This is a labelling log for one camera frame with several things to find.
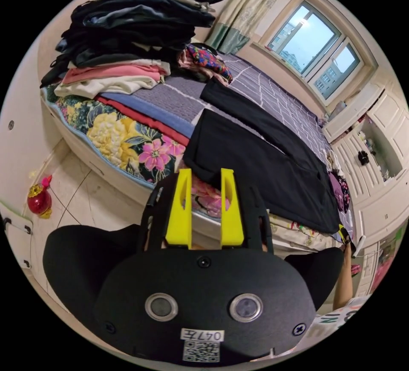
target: qr code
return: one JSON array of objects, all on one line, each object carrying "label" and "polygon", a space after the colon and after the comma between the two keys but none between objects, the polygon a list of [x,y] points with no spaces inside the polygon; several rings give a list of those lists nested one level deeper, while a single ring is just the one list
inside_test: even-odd
[{"label": "qr code", "polygon": [[190,362],[219,362],[220,343],[210,341],[185,341],[183,360]]}]

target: red ornament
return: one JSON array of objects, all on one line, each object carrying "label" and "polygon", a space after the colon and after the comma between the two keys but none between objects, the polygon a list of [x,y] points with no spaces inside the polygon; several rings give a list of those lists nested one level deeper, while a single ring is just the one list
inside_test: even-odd
[{"label": "red ornament", "polygon": [[41,184],[33,185],[27,196],[27,206],[30,211],[43,219],[49,219],[51,216],[51,196],[47,189],[50,186],[51,176],[44,178]]}]

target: curtain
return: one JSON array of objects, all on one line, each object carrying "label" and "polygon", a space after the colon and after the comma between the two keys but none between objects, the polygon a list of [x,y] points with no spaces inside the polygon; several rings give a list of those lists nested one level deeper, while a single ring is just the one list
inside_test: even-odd
[{"label": "curtain", "polygon": [[251,39],[276,0],[231,0],[216,20],[206,44],[236,54]]}]

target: sky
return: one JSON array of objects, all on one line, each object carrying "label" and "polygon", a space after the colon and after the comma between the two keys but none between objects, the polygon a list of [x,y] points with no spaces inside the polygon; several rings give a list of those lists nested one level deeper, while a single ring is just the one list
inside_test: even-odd
[{"label": "sky", "polygon": [[[308,9],[304,6],[300,6],[290,19],[290,23],[293,26],[297,26],[307,13]],[[313,14],[304,22],[303,26],[285,46],[284,50],[290,54],[294,54],[298,64],[304,69],[333,35],[333,31]],[[353,55],[347,48],[344,48],[335,60],[335,64],[341,72],[345,72],[353,61]]]}]

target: floral bedspread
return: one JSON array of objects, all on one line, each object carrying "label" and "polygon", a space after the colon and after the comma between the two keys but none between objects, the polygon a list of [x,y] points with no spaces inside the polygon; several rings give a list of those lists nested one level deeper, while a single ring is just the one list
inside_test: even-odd
[{"label": "floral bedspread", "polygon": [[[183,145],[109,105],[74,95],[57,97],[55,88],[56,85],[45,88],[46,101],[54,104],[67,125],[84,134],[113,166],[137,180],[151,183],[152,187],[184,167]],[[193,176],[192,207],[210,217],[220,218],[220,191]]]}]

